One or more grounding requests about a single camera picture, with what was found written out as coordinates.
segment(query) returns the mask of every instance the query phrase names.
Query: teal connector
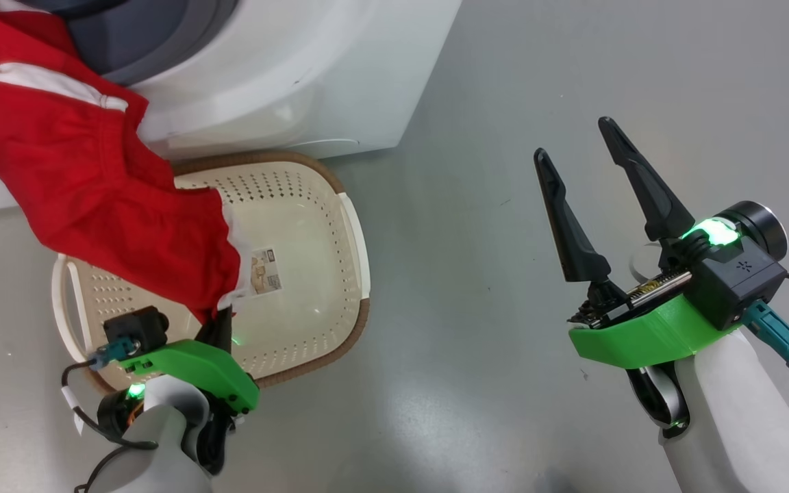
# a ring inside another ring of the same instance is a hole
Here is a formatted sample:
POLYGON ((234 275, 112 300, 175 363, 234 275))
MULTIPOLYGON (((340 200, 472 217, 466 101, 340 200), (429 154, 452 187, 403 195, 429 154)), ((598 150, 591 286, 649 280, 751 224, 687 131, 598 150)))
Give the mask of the teal connector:
POLYGON ((789 368, 789 325, 779 314, 757 300, 742 315, 742 324, 781 356, 789 368))
POLYGON ((129 353, 134 353, 135 349, 135 344, 128 337, 118 338, 114 342, 98 347, 96 351, 90 354, 89 359, 94 360, 94 363, 90 365, 90 369, 100 371, 110 362, 129 358, 129 353))

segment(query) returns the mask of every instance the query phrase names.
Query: gray floor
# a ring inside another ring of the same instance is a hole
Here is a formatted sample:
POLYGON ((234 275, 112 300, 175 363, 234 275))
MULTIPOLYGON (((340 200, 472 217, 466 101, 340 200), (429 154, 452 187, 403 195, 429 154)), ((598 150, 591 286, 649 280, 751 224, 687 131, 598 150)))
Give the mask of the gray floor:
MULTIPOLYGON (((602 114, 696 216, 754 199, 789 231, 789 3, 466 0, 401 146, 329 162, 370 251, 366 334, 264 392, 217 490, 677 491, 623 373, 570 346, 583 287, 562 283, 531 167, 546 147, 629 284, 644 223, 602 114)), ((67 491, 110 448, 60 397, 52 262, 0 212, 0 491, 67 491)), ((789 320, 789 285, 774 305, 789 320)))

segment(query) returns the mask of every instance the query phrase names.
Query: basket label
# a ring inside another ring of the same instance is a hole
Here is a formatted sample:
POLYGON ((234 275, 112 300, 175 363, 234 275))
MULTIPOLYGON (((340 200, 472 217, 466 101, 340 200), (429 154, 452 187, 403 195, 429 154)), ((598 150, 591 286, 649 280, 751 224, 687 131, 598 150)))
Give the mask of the basket label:
POLYGON ((260 249, 251 252, 251 287, 256 296, 273 293, 282 289, 279 280, 279 264, 273 249, 260 249))

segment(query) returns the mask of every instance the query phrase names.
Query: white plastic basket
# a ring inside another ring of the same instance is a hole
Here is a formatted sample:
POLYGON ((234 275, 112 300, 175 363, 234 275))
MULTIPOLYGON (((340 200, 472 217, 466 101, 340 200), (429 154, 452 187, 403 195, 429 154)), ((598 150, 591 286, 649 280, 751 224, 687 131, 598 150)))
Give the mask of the white plastic basket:
MULTIPOLYGON (((217 188, 253 249, 272 249, 281 290, 251 297, 233 318, 233 358, 261 387, 323 367, 344 355, 366 324, 370 271, 358 215, 342 184, 297 153, 241 153, 176 168, 179 188, 217 188)), ((100 268, 60 255, 53 266, 53 313, 69 355, 83 362, 106 343, 103 321, 144 306, 169 318, 170 342, 192 339, 197 319, 100 268), (79 341, 66 311, 66 275, 77 306, 79 341)), ((103 390, 149 377, 109 365, 103 390)))

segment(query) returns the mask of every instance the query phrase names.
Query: green 3d-printed bracket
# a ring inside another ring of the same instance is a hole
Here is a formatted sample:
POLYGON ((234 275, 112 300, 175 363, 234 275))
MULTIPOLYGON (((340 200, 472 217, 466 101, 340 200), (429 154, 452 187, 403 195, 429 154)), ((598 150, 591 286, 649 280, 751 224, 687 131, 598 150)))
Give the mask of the green 3d-printed bracket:
POLYGON ((718 331, 683 294, 605 329, 574 328, 568 335, 578 355, 619 368, 642 368, 695 355, 738 325, 718 331))
POLYGON ((137 358, 124 359, 121 367, 136 375, 165 372, 225 400, 235 412, 258 406, 257 384, 239 368, 233 357, 215 346, 195 340, 180 340, 137 358))

